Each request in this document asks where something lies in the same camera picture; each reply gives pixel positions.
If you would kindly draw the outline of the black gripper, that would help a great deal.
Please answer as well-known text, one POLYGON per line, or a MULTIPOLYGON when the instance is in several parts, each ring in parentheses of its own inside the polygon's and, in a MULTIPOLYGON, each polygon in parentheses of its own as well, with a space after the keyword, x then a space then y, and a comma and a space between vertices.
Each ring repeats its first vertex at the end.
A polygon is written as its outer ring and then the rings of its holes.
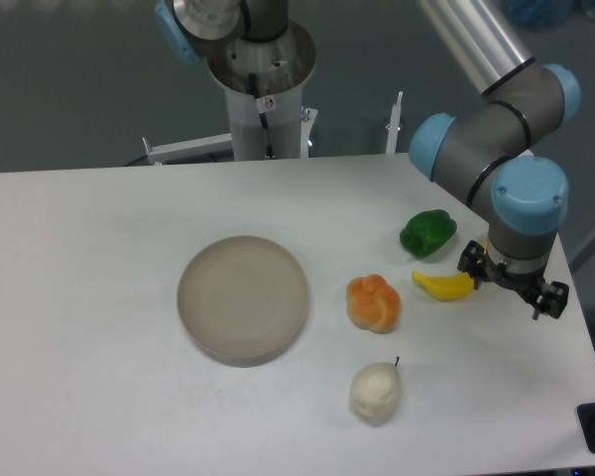
POLYGON ((569 285, 547 283, 543 277, 547 263, 547 253, 519 259, 502 253, 494 245, 488 245, 485 250, 480 243, 470 240, 460 255, 457 269, 473 280, 475 290, 489 281, 517 293, 532 306, 533 320, 541 315, 559 319, 568 303, 569 285))

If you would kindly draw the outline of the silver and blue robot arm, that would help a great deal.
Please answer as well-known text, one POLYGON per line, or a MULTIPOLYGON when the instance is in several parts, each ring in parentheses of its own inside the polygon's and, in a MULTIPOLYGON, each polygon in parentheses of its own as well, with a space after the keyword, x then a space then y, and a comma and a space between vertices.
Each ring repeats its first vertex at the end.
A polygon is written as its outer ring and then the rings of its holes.
MULTIPOLYGON (((567 210, 568 180, 530 147, 577 111, 576 77, 539 64, 489 1, 424 1, 424 14, 484 99, 474 116, 436 114, 411 140, 414 166, 488 224, 458 268, 516 292, 536 315, 559 317, 567 284, 544 270, 567 210)), ((155 17, 176 56, 205 60, 227 102, 240 161, 307 154, 301 90, 316 62, 310 34, 285 1, 160 1, 155 17)))

